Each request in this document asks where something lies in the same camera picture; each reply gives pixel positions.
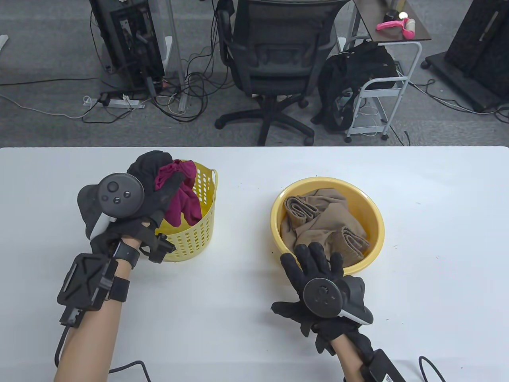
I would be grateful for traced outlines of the person's left hand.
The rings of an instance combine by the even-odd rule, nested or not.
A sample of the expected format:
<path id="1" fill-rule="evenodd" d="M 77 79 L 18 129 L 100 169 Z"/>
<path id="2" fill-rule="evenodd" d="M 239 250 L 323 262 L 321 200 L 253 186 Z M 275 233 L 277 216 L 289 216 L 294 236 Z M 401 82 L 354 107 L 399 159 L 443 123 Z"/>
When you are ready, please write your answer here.
<path id="1" fill-rule="evenodd" d="M 169 153 L 140 155 L 127 173 L 113 173 L 99 184 L 84 186 L 78 207 L 93 253 L 123 259 L 134 267 L 140 253 L 161 263 L 176 247 L 167 235 L 156 234 L 185 180 L 173 173 L 159 185 L 160 170 L 173 164 Z"/>

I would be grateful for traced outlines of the person's right hand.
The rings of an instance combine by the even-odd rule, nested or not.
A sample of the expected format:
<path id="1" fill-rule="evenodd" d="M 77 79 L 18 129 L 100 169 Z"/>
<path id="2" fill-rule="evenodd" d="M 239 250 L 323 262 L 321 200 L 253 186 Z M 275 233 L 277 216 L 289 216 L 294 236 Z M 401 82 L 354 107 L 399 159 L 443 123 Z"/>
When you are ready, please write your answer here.
<path id="1" fill-rule="evenodd" d="M 298 244 L 280 262 L 299 300 L 274 302 L 272 312 L 298 323 L 304 337 L 315 333 L 318 353 L 336 355 L 332 342 L 345 335 L 362 360 L 370 361 L 374 349 L 359 329 L 371 325 L 373 315 L 364 305 L 364 281 L 344 274 L 342 255 L 334 252 L 327 258 L 323 246 L 312 242 Z"/>

